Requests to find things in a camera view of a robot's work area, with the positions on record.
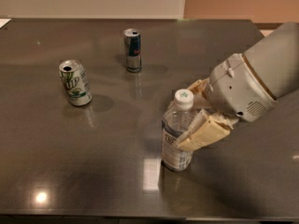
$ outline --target water bottle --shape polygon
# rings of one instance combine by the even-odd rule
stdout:
[[[162,121],[162,161],[172,171],[183,171],[191,162],[192,151],[183,151],[173,144],[185,132],[196,115],[193,107],[193,93],[178,90]]]

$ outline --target blue can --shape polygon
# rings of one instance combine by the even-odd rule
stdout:
[[[123,32],[126,68],[129,72],[141,70],[141,34],[134,28]]]

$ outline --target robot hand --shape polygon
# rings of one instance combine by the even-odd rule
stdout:
[[[175,146],[193,151],[213,144],[227,136],[239,120],[253,122],[274,108],[278,98],[297,88],[299,25],[288,22],[244,54],[233,54],[209,78],[188,88],[199,113]]]

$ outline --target can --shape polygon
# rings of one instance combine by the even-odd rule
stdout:
[[[86,105],[93,98],[90,83],[83,65],[76,60],[67,60],[59,65],[59,75],[64,84],[70,104]]]
[[[126,68],[129,72],[141,70],[141,34],[135,28],[123,32]]]

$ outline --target speaker grille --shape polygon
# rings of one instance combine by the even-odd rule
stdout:
[[[267,109],[260,102],[250,102],[247,111],[254,117],[260,117]]]

